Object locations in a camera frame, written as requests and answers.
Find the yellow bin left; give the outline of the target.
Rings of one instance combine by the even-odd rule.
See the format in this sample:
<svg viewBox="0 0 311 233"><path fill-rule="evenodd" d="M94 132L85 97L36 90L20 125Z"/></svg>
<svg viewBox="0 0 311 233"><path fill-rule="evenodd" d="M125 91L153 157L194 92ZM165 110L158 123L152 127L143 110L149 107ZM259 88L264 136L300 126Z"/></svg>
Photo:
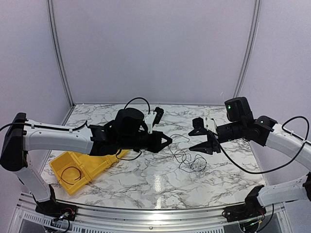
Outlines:
<svg viewBox="0 0 311 233"><path fill-rule="evenodd" d="M57 180L70 196L91 180L82 166L78 164L73 153L66 151L49 163Z"/></svg>

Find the yellow bin middle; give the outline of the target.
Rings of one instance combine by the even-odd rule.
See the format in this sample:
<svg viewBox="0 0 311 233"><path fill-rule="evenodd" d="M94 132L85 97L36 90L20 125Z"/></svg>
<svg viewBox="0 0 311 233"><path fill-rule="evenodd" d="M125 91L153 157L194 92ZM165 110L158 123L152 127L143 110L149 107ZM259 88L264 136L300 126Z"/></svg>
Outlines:
<svg viewBox="0 0 311 233"><path fill-rule="evenodd" d="M96 178L100 173L112 165L109 156L90 156L75 152L73 153L73 156L91 179Z"/></svg>

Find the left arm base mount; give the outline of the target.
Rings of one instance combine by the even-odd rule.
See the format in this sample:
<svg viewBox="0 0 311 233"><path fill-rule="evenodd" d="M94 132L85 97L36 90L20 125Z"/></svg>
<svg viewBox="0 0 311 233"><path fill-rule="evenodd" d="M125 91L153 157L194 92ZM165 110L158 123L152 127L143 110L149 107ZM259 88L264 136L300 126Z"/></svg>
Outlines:
<svg viewBox="0 0 311 233"><path fill-rule="evenodd" d="M51 195L48 201L38 202L33 196L34 201L36 202L35 211L37 213L51 216L56 219L59 219L60 216L65 213L69 213L66 219L68 219L69 221L74 221L76 218L77 206L72 205L72 204L65 204L65 203L58 202L55 198L54 189L50 184L49 184L49 188L50 188Z"/></svg>

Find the yellow bin right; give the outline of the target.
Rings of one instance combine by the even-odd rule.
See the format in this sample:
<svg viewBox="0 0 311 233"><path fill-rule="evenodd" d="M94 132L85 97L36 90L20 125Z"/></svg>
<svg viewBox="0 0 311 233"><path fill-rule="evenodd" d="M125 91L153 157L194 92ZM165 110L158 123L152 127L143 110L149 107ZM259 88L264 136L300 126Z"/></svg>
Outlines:
<svg viewBox="0 0 311 233"><path fill-rule="evenodd" d="M122 150L120 152L117 152L116 155L107 155L106 157L107 157L109 167L119 162L119 160L122 159L124 156L126 156L129 152L130 150Z"/></svg>

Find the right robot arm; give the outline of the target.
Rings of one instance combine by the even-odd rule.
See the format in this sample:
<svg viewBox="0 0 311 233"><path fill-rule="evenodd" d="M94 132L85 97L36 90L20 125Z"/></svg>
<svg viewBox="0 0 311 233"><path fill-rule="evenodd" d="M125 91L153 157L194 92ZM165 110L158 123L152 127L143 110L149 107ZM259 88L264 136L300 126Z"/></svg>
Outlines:
<svg viewBox="0 0 311 233"><path fill-rule="evenodd" d="M206 154L220 153L225 150L222 143L236 139L253 141L263 147L269 147L290 157L290 161L276 168L265 171L270 173L285 168L294 160L306 168L311 167L311 143L308 137L300 137L279 124L276 120L260 116L257 119L246 97L237 97L225 101L228 124L217 126L211 118L197 117L193 119L193 130L189 136L205 135L207 140L190 147L191 151ZM260 207L290 202L295 200L311 199L311 175L308 173L293 181L276 185L260 185L254 187L246 196L241 206L244 217L252 217Z"/></svg>

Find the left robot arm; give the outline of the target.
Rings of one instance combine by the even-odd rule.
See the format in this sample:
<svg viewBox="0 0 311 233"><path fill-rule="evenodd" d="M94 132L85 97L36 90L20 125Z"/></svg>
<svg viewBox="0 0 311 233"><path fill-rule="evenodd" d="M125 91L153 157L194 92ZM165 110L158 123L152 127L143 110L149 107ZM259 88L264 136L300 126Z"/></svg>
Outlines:
<svg viewBox="0 0 311 233"><path fill-rule="evenodd" d="M73 151L90 156L114 155L122 150L158 153L172 143L170 137L153 129L163 114L164 110L159 107L148 115L138 109L124 107L103 126L84 123L73 128L43 124L28 119L26 113L17 113L13 122L1 127L7 132L0 164L16 174L49 215L57 216L62 210L61 204L55 201L52 187L27 161L29 151Z"/></svg>

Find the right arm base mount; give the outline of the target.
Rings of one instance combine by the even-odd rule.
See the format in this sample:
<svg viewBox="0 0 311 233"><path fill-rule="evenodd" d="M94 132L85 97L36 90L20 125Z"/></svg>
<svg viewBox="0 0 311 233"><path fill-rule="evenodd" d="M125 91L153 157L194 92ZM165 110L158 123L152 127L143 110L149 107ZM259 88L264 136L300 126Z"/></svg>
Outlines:
<svg viewBox="0 0 311 233"><path fill-rule="evenodd" d="M222 216L227 222L246 220L266 214L266 209L258 201L259 191L264 185L255 186L246 196L243 204L225 207Z"/></svg>

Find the right frame post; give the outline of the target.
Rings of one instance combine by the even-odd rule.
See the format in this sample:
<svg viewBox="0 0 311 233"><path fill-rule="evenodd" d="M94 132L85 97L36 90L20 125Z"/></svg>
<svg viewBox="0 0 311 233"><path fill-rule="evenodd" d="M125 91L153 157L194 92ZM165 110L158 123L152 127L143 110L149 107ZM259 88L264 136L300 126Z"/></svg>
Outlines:
<svg viewBox="0 0 311 233"><path fill-rule="evenodd" d="M260 19L260 12L261 12L262 1L255 0L252 19L250 24L250 30L248 34L248 39L246 43L246 49L242 60L241 69L239 71L238 79L234 88L233 98L237 98L241 95L243 84L246 80L246 75L248 71L248 66L250 64L252 52L255 46L258 27L259 27L259 19Z"/></svg>

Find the yellow bin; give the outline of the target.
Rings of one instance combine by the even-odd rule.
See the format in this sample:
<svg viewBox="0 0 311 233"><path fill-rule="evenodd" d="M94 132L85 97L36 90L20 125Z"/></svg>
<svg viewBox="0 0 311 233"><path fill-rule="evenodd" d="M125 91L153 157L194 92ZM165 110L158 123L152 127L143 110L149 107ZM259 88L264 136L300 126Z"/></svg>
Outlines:
<svg viewBox="0 0 311 233"><path fill-rule="evenodd" d="M75 152L73 153L73 156L91 179L96 178L100 173L112 165L109 156L90 156Z"/></svg>
<svg viewBox="0 0 311 233"><path fill-rule="evenodd" d="M91 180L82 166L78 164L73 153L66 151L49 163L57 180L70 196Z"/></svg>
<svg viewBox="0 0 311 233"><path fill-rule="evenodd" d="M130 150L122 150L120 152L117 152L116 155L107 155L106 157L107 157L109 167L119 162L119 160L122 159L124 156L126 156L129 152Z"/></svg>

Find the aluminium front rail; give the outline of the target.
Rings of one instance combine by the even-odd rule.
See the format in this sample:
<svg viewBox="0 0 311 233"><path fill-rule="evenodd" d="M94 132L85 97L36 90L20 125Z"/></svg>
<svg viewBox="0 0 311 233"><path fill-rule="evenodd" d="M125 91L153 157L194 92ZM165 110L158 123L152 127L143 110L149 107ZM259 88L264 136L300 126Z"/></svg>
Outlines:
<svg viewBox="0 0 311 233"><path fill-rule="evenodd" d="M285 207L267 207L264 215L227 221L225 207L179 210L144 210L91 206L70 201L75 219L54 221L36 212L32 195L22 193L11 221L10 233L290 233Z"/></svg>

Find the left frame post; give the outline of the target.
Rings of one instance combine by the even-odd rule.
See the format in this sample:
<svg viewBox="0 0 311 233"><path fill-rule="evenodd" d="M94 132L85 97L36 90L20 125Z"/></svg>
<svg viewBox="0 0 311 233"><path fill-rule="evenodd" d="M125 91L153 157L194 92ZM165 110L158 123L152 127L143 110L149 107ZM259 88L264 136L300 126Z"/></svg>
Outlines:
<svg viewBox="0 0 311 233"><path fill-rule="evenodd" d="M55 52L56 63L57 63L58 70L60 73L60 78L61 78L61 82L63 85L63 89L65 91L67 102L69 104L69 107L73 108L75 104L74 104L71 90L69 87L66 69L65 69L65 65L63 62L62 54L61 54L61 48L60 48L60 43L59 43L59 38L58 38L56 18L55 18L55 12L54 12L54 2L52 0L47 0L46 2L47 2L49 25L51 29L52 43L53 43L53 48Z"/></svg>

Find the frame post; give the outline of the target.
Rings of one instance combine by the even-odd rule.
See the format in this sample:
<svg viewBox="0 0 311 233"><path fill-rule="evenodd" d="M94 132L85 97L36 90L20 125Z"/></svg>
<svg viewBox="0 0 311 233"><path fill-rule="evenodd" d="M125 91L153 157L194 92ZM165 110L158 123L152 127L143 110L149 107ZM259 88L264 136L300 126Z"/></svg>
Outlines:
<svg viewBox="0 0 311 233"><path fill-rule="evenodd" d="M65 69L65 65L63 62L62 54L61 54L61 48L60 48L60 43L59 43L59 38L58 38L56 18L55 18L55 12L54 12L54 2L52 0L47 0L46 2L47 2L49 25L51 29L52 43L53 43L53 48L55 52L56 63L57 63L58 70L60 73L60 78L61 78L61 82L63 85L63 89L65 91L67 102L69 104L69 107L73 108L75 104L74 104L71 90L69 87L66 69Z"/></svg>
<svg viewBox="0 0 311 233"><path fill-rule="evenodd" d="M242 60L241 69L239 71L238 79L234 88L233 98L237 98L241 95L243 84L246 80L246 75L248 71L248 66L250 64L252 52L255 46L258 27L259 27L259 19L260 19L260 12L261 12L262 1L255 0L252 19L250 24L250 30L248 34L248 39L246 43L246 49Z"/></svg>

